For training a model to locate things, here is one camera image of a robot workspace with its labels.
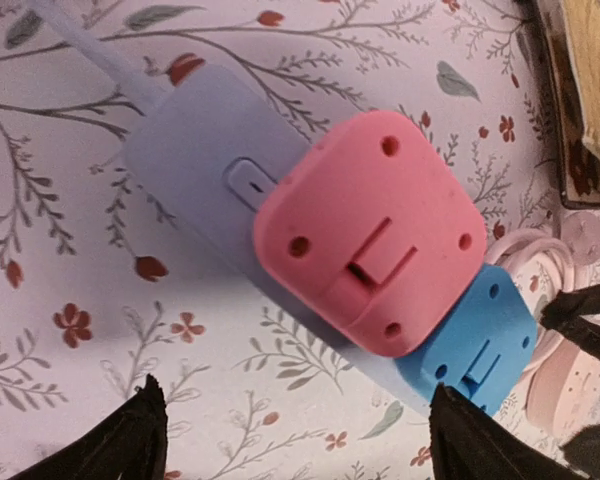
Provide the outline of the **grey small power strip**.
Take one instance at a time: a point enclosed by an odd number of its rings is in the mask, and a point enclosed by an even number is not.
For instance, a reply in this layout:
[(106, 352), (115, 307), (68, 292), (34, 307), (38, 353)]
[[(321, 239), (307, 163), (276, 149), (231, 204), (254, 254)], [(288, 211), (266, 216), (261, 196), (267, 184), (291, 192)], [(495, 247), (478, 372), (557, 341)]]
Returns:
[(123, 148), (131, 173), (177, 217), (285, 313), (422, 416), (429, 403), (395, 363), (368, 353), (267, 274), (252, 240), (255, 214), (310, 143), (224, 67), (206, 64), (165, 95)]

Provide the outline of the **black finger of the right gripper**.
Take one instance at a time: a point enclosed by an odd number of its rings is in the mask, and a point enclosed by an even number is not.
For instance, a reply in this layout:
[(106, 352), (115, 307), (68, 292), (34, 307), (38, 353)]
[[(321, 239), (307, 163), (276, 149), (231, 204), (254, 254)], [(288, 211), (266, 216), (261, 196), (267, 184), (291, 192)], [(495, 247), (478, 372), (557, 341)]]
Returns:
[(600, 361), (600, 325), (586, 319), (600, 314), (600, 284), (560, 291), (542, 310), (540, 325), (557, 331), (565, 339)]
[(590, 479), (600, 479), (600, 424), (583, 428), (562, 446), (562, 451), (571, 466)]

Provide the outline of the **cyan adapter plug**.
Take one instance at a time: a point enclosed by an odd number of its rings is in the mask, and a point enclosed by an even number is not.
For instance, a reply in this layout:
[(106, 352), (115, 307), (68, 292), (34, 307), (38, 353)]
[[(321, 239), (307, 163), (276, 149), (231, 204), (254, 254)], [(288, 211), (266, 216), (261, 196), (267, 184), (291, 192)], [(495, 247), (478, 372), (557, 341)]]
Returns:
[(425, 400), (442, 382), (492, 416), (529, 364), (536, 339), (537, 323), (509, 273), (485, 264), (430, 337), (395, 364)]

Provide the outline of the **pink adapter plug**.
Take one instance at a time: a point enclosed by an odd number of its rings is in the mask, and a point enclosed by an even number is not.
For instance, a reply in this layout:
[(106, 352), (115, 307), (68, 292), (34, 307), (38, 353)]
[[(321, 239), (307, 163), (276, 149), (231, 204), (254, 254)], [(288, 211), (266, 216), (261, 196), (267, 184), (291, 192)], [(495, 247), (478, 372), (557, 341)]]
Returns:
[(354, 116), (279, 183), (254, 222), (264, 269), (359, 347), (421, 345), (480, 270), (481, 213), (405, 116)]

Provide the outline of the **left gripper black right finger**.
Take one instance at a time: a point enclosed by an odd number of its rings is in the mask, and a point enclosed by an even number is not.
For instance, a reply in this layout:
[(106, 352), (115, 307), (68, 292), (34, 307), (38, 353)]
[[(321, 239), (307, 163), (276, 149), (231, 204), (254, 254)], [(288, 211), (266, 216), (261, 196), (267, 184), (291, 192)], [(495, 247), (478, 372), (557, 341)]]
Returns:
[(429, 415), (436, 479), (578, 479), (517, 439), (455, 388), (436, 386)]

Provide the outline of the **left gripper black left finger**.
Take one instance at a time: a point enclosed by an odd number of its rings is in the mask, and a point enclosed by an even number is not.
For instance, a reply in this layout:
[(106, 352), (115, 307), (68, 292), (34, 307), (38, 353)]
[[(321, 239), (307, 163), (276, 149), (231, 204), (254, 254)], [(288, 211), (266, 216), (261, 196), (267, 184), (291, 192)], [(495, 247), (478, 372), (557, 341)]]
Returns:
[(86, 434), (13, 477), (162, 479), (167, 463), (167, 423), (163, 390), (148, 374), (134, 395)]

